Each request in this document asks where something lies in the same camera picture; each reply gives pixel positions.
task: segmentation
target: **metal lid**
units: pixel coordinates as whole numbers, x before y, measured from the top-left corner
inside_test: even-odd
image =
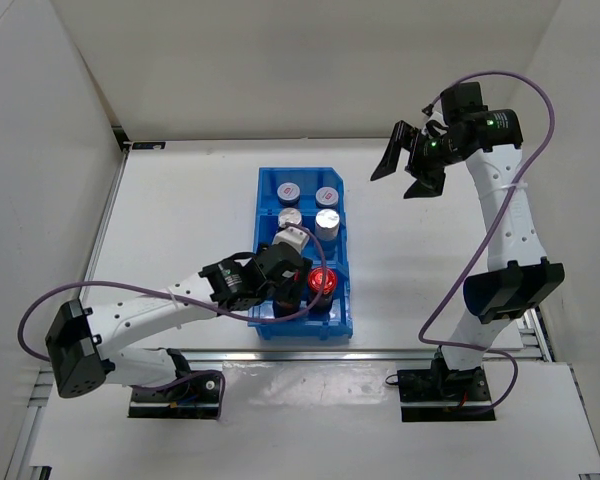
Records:
[[[325,230],[338,228],[338,225],[340,225],[340,215],[330,208],[320,210],[316,215],[316,225]]]
[[[316,203],[321,208],[332,208],[338,205],[338,191],[331,187],[322,187],[316,192]]]
[[[309,288],[314,292],[320,291],[320,285],[322,285],[322,267],[314,268],[309,274]],[[338,285],[338,276],[336,272],[327,268],[327,283],[324,286],[324,294],[329,295],[336,289]]]
[[[285,204],[291,204],[300,198],[300,187],[295,183],[286,182],[278,187],[278,200]]]
[[[287,223],[302,225],[302,214],[297,208],[283,208],[278,214],[278,227],[285,228]]]

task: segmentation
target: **silver canister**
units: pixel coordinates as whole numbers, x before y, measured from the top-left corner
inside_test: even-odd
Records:
[[[302,225],[302,214],[297,208],[283,208],[278,214],[278,228],[286,228],[287,223]]]
[[[340,215],[335,210],[325,208],[316,215],[316,237],[323,242],[330,242],[338,237]]]

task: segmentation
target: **black bracket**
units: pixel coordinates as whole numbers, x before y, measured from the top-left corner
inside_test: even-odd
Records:
[[[104,383],[107,373],[115,369],[111,362],[100,358],[87,320],[91,313],[90,308],[82,308],[78,299],[65,302],[45,338],[62,398],[75,398],[95,390]]]
[[[429,369],[398,370],[398,390],[405,423],[496,419],[493,410],[482,412],[485,405],[476,405],[476,402],[491,402],[482,368],[467,372],[448,371],[444,359],[438,357]]]
[[[520,318],[563,281],[561,263],[551,264],[543,258],[538,265],[520,267],[517,262],[509,262],[507,268],[467,277],[463,286],[464,301],[483,324]]]
[[[133,389],[128,417],[215,420],[221,410],[221,386],[220,376],[209,372],[184,384],[184,388],[178,389],[177,396],[173,390],[147,392]]]

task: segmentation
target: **white table surface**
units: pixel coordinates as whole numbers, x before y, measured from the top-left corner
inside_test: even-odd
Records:
[[[412,182],[402,169],[369,177],[385,141],[283,140],[168,142],[130,152],[95,279],[161,288],[234,252],[251,250],[258,168],[331,166],[345,182],[351,275],[351,340],[260,340],[243,322],[216,318],[170,330],[139,346],[205,350],[383,350],[428,348],[417,333],[484,235],[473,180],[447,169],[444,195],[403,200]],[[476,272],[486,271],[481,259]],[[89,305],[133,296],[92,289]],[[446,339],[463,311],[456,295],[430,330]],[[515,322],[495,342],[520,349]]]
[[[499,396],[511,375],[487,362]],[[600,458],[566,365],[522,362],[495,422],[401,423],[385,363],[226,364],[222,419],[128,419],[129,390],[49,400],[32,465],[72,480],[577,480]]]

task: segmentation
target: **metal frame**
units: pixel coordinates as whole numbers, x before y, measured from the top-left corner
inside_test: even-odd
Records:
[[[109,226],[115,199],[124,175],[129,157],[129,150],[123,151],[122,162],[116,172],[109,191],[91,257],[84,275],[85,280],[93,279],[93,274],[100,257],[104,238]],[[89,289],[80,291],[80,298],[87,301]],[[518,360],[552,362],[550,351],[544,338],[540,322],[535,311],[529,310],[518,320],[518,329],[524,347],[521,350],[511,350],[510,353]],[[220,351],[220,350],[186,350],[181,349],[192,369],[200,369],[205,363],[222,362],[318,362],[318,361],[394,361],[420,362],[423,365],[433,357],[434,349],[404,349],[404,350],[294,350],[294,351]],[[498,355],[486,354],[486,361],[505,360]],[[42,416],[53,388],[53,372],[50,367],[42,367],[33,388],[25,422],[16,444],[16,450],[9,465],[6,480],[46,480],[50,475],[49,467],[30,467],[29,459],[35,443]]]

